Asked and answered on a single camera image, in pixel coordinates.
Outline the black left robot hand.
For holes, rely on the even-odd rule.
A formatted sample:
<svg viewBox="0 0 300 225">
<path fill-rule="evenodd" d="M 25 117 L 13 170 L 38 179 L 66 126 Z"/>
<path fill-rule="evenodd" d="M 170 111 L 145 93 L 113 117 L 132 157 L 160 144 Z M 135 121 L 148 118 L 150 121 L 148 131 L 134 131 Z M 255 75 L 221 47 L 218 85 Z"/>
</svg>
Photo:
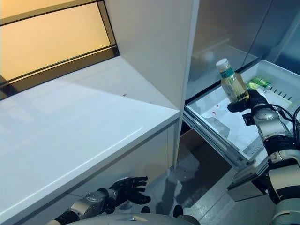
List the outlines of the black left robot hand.
<svg viewBox="0 0 300 225">
<path fill-rule="evenodd" d="M 115 182 L 109 189 L 116 193 L 116 205 L 119 206 L 126 201 L 144 205 L 151 201 L 151 197 L 144 195 L 148 177 L 128 177 Z"/>
</svg>

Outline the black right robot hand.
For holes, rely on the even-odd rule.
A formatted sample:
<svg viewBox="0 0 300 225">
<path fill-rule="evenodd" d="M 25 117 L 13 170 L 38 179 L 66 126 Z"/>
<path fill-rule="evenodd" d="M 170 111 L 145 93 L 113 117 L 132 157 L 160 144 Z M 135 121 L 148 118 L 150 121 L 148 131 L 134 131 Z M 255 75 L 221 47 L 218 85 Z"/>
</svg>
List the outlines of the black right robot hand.
<svg viewBox="0 0 300 225">
<path fill-rule="evenodd" d="M 227 106 L 227 109 L 232 113 L 236 113 L 236 112 L 243 112 L 244 110 L 247 109 L 252 109 L 259 104 L 263 104 L 263 105 L 268 104 L 266 98 L 260 95 L 257 90 L 249 90 L 248 94 L 249 94 L 249 99 L 243 99 L 237 103 L 230 103 Z"/>
</svg>

